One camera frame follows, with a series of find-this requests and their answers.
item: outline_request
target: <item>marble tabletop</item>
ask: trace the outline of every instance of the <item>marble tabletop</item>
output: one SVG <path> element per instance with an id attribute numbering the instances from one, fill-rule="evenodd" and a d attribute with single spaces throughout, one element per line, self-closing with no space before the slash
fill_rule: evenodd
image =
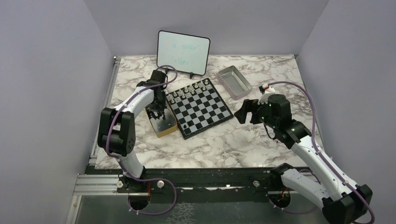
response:
<path id="1" fill-rule="evenodd" d="M 219 84 L 216 72 L 234 65 L 253 86 L 252 92 L 237 101 L 231 99 L 224 87 Z M 114 107 L 129 97 L 140 81 L 150 78 L 156 69 L 155 56 L 123 57 L 115 81 L 110 107 Z M 169 72 L 172 79 L 174 72 Z M 261 96 L 258 86 L 274 81 L 292 81 L 303 85 L 297 63 L 293 55 L 288 56 L 209 56 L 206 74 L 189 78 L 179 74 L 177 80 L 168 85 L 172 92 L 202 78 L 210 78 L 215 88 L 234 113 L 242 106 L 244 99 L 257 99 Z M 305 95 L 290 85 L 274 86 L 291 102 L 292 116 L 311 129 L 312 115 Z M 239 124 L 236 118 L 184 140 L 179 130 L 157 138 L 145 113 L 135 119 L 136 145 L 134 150 L 139 161 L 146 168 L 240 168 L 275 167 L 284 162 L 295 167 L 306 164 L 288 150 L 282 143 L 271 140 L 263 125 Z M 316 140 L 320 146 L 319 134 Z M 114 158 L 100 148 L 95 164 L 96 169 L 120 168 Z"/>

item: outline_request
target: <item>cable clip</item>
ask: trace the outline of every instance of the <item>cable clip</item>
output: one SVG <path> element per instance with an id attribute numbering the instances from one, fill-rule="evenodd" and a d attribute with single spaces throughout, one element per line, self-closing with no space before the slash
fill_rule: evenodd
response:
<path id="1" fill-rule="evenodd" d="M 323 149 L 320 149 L 319 151 L 315 152 L 316 155 L 319 155 L 319 153 L 322 153 Z"/>

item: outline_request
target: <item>black cable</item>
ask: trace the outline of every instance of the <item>black cable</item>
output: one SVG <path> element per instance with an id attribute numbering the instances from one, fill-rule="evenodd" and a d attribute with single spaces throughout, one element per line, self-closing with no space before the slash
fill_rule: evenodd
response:
<path id="1" fill-rule="evenodd" d="M 273 138 L 271 138 L 271 136 L 270 136 L 269 133 L 268 133 L 267 126 L 266 126 L 265 124 L 264 124 L 264 128 L 265 128 L 265 132 L 267 133 L 268 137 L 269 137 L 270 139 L 272 139 L 272 140 L 275 140 L 275 139 L 276 139 L 276 135 L 275 135 Z"/>

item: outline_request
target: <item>whiteboard black frame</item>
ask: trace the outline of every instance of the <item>whiteboard black frame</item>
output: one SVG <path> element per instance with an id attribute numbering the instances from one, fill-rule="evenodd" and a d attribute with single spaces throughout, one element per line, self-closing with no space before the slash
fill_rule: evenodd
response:
<path id="1" fill-rule="evenodd" d="M 211 44 L 211 41 L 210 41 L 210 39 L 209 39 L 208 37 L 195 36 L 195 35 L 190 35 L 190 34 L 181 34 L 181 33 L 176 33 L 176 32 L 171 32 L 171 31 L 166 31 L 166 30 L 160 30 L 160 31 L 158 31 L 158 38 L 157 38 L 157 59 L 156 59 L 156 65 L 157 65 L 157 67 L 159 67 L 159 66 L 158 66 L 158 46 L 159 46 L 159 43 L 160 43 L 160 32 L 167 32 L 167 33 L 173 33 L 173 34 L 180 34 L 180 35 L 184 35 L 184 36 L 193 36 L 193 37 L 199 37 L 199 38 L 208 39 L 208 40 L 209 40 L 209 46 L 208 46 L 208 55 L 206 56 L 205 72 L 204 72 L 202 75 L 200 75 L 200 74 L 195 74 L 195 73 L 193 73 L 193 75 L 204 76 L 204 75 L 206 74 L 206 68 L 208 67 L 209 50 L 210 50 L 210 44 Z M 191 72 L 189 72 L 189 71 L 180 71 L 180 72 L 185 72 L 185 73 L 191 74 Z"/>

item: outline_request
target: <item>metal tray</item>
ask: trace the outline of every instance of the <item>metal tray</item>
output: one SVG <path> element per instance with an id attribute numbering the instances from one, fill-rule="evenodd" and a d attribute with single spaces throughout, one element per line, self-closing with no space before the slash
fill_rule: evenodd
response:
<path id="1" fill-rule="evenodd" d="M 245 97 L 252 91 L 252 85 L 235 66 L 230 66 L 219 71 L 216 77 L 233 100 Z"/>

